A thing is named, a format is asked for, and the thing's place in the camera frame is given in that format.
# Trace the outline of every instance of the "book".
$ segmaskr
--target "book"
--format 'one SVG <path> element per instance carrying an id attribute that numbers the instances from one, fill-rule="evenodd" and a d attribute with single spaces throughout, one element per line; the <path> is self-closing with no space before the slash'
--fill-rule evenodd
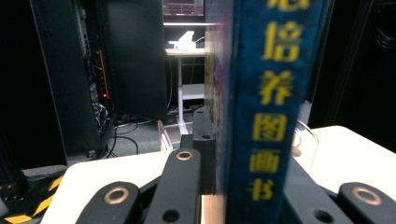
<path id="1" fill-rule="evenodd" d="M 278 223 L 324 1 L 205 3 L 205 105 L 216 136 L 216 193 L 205 223 Z"/>

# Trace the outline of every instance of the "white shelf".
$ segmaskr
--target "white shelf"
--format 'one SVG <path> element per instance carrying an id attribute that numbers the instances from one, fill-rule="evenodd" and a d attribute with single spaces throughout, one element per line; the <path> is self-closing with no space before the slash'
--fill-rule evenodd
<path id="1" fill-rule="evenodd" d="M 205 84 L 183 85 L 183 100 L 204 99 Z"/>

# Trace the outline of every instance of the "table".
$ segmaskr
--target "table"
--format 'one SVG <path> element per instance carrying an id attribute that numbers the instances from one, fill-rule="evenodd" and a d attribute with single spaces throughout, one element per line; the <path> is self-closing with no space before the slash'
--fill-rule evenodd
<path id="1" fill-rule="evenodd" d="M 182 82 L 182 59 L 193 57 L 205 57 L 204 49 L 177 50 L 165 49 L 166 54 L 177 59 L 177 108 L 178 123 L 180 124 L 180 134 L 187 134 L 187 129 L 183 128 L 183 100 L 204 99 L 205 84 L 183 85 Z"/>
<path id="2" fill-rule="evenodd" d="M 309 142 L 302 145 L 303 154 L 296 160 L 317 184 L 338 192 L 343 183 L 361 182 L 396 200 L 396 154 L 341 126 L 313 132 L 318 137 L 318 147 L 312 147 Z M 66 171 L 41 223 L 75 223 L 101 187 L 115 181 L 142 187 L 162 174 L 168 155 L 169 151 L 160 151 L 73 165 Z M 222 211 L 222 202 L 221 195 L 202 197 L 202 224 L 220 223 L 223 214 L 213 211 Z"/>

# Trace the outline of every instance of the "blue book spine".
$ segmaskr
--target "blue book spine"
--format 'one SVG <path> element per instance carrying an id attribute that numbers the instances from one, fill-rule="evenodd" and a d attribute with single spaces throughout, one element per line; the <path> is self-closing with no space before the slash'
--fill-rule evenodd
<path id="1" fill-rule="evenodd" d="M 277 223 L 324 1 L 235 0 L 225 143 L 226 223 Z"/>

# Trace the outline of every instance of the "yellow and black hazard stripe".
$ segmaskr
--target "yellow and black hazard stripe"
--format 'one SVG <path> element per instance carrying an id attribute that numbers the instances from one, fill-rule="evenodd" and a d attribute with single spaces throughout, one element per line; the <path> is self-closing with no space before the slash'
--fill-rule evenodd
<path id="1" fill-rule="evenodd" d="M 34 217 L 42 214 L 50 206 L 50 203 L 55 195 L 56 190 L 58 189 L 59 185 L 61 184 L 63 177 L 64 176 L 61 175 L 52 181 L 52 183 L 49 185 L 48 192 L 47 192 L 46 196 L 44 197 L 44 200 L 38 204 L 36 210 L 33 211 L 31 214 L 12 215 L 12 216 L 5 217 L 4 220 L 7 223 L 17 224 L 17 223 L 23 223 L 23 222 L 30 221 Z"/>

